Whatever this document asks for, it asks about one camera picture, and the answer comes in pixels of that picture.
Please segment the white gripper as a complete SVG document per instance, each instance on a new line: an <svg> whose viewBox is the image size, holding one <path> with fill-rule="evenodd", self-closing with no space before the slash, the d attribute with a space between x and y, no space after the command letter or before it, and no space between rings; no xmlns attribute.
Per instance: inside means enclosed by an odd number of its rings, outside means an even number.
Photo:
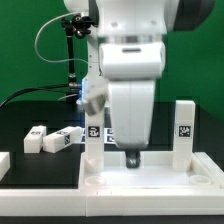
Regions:
<svg viewBox="0 0 224 224"><path fill-rule="evenodd" d="M110 81L108 100L114 141L125 151L126 167L140 166L139 149L150 137L155 81Z"/></svg>

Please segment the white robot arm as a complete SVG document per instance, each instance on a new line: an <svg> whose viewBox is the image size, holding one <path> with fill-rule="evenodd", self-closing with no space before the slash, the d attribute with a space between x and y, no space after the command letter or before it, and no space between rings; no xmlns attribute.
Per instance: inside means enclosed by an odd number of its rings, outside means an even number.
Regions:
<svg viewBox="0 0 224 224"><path fill-rule="evenodd" d="M89 69L81 103L96 127L105 107L126 167L140 166L149 144L156 80L166 63L163 37L192 31L211 14L216 0L64 0L75 36L86 38Z"/></svg>

